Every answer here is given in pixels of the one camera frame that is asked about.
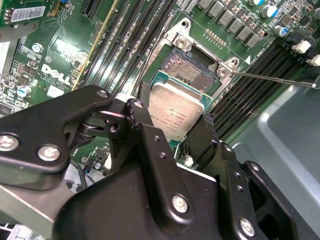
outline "barcode label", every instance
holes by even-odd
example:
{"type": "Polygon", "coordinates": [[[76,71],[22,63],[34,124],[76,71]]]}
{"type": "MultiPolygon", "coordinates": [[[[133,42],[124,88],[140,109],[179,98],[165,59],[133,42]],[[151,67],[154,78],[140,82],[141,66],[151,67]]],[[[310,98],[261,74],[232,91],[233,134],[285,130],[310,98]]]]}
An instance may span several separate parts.
{"type": "Polygon", "coordinates": [[[46,6],[28,7],[15,9],[12,12],[11,23],[42,17],[45,13],[46,6]]]}

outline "capacitor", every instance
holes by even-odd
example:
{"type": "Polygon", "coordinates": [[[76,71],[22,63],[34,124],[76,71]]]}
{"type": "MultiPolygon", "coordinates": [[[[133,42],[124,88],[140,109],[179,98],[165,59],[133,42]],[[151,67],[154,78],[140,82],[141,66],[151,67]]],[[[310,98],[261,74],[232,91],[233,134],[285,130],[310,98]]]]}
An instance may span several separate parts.
{"type": "Polygon", "coordinates": [[[28,96],[31,93],[31,88],[27,85],[23,85],[23,86],[19,86],[16,94],[20,97],[20,98],[25,98],[26,96],[28,96]]]}
{"type": "Polygon", "coordinates": [[[289,30],[286,27],[282,27],[279,25],[274,27],[274,34],[281,38],[285,37],[288,34],[288,31],[289,30]]]}
{"type": "Polygon", "coordinates": [[[34,43],[32,45],[32,50],[37,53],[37,54],[40,54],[44,51],[44,47],[40,44],[40,43],[34,43]]]}
{"type": "Polygon", "coordinates": [[[248,0],[249,5],[258,6],[264,3],[264,0],[248,0]]]}
{"type": "Polygon", "coordinates": [[[320,7],[318,7],[316,10],[314,10],[313,18],[316,20],[320,20],[320,7]]]}
{"type": "Polygon", "coordinates": [[[272,5],[265,5],[261,9],[261,15],[264,18],[273,18],[278,12],[278,8],[272,5]]]}

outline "hex bolt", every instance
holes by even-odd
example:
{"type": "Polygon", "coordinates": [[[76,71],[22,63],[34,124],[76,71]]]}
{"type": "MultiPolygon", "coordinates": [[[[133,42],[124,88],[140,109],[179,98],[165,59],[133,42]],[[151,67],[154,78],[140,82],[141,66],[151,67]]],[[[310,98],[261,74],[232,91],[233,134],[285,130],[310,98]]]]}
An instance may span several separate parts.
{"type": "Polygon", "coordinates": [[[256,164],[251,163],[251,166],[253,167],[254,170],[259,171],[259,167],[256,164]]]}
{"type": "Polygon", "coordinates": [[[39,148],[38,157],[46,162],[52,162],[60,157],[60,151],[56,146],[45,145],[39,148]]]}
{"type": "Polygon", "coordinates": [[[19,140],[12,135],[0,135],[0,151],[8,152],[19,146],[19,140]]]}
{"type": "Polygon", "coordinates": [[[98,94],[100,97],[105,98],[105,99],[108,97],[107,93],[103,90],[97,91],[96,94],[98,94]]]}
{"type": "Polygon", "coordinates": [[[174,195],[172,197],[172,204],[179,213],[186,213],[188,211],[188,203],[182,196],[174,195]]]}
{"type": "Polygon", "coordinates": [[[95,168],[95,169],[100,169],[101,167],[102,167],[102,165],[101,165],[100,162],[96,162],[96,163],[94,164],[94,168],[95,168]]]}
{"type": "Polygon", "coordinates": [[[240,226],[243,232],[249,237],[253,237],[255,235],[254,227],[251,225],[251,223],[247,219],[240,218],[240,226]]]}
{"type": "Polygon", "coordinates": [[[139,101],[134,101],[133,103],[134,103],[134,105],[136,105],[136,106],[139,107],[139,108],[143,108],[143,107],[144,107],[144,106],[142,105],[142,103],[139,102],[139,101]]]}

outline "sticker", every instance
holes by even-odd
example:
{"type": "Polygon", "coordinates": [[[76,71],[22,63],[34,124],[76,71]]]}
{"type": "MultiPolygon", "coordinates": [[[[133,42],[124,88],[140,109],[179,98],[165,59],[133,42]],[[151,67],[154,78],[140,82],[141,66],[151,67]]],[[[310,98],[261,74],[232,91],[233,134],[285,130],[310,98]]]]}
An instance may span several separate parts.
{"type": "Polygon", "coordinates": [[[50,85],[49,90],[46,95],[51,98],[56,98],[56,97],[59,97],[63,94],[65,94],[65,92],[63,90],[61,90],[53,85],[50,85]]]}
{"type": "Polygon", "coordinates": [[[10,19],[11,23],[35,19],[42,17],[45,13],[46,6],[28,7],[15,9],[12,12],[12,17],[10,19]]]}

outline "cable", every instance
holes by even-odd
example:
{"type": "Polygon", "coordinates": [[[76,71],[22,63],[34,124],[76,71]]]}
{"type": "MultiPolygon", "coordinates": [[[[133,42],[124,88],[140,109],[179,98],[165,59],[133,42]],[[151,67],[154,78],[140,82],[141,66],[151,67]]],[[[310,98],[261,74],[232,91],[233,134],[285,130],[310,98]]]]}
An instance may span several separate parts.
{"type": "Polygon", "coordinates": [[[93,180],[93,178],[90,177],[88,174],[85,174],[85,176],[90,180],[90,182],[91,182],[92,184],[95,184],[95,183],[96,183],[95,180],[93,180]]]}
{"type": "Polygon", "coordinates": [[[85,173],[82,167],[80,166],[79,163],[75,162],[73,159],[71,159],[70,163],[78,170],[82,190],[86,189],[88,187],[88,184],[87,184],[85,173]]]}

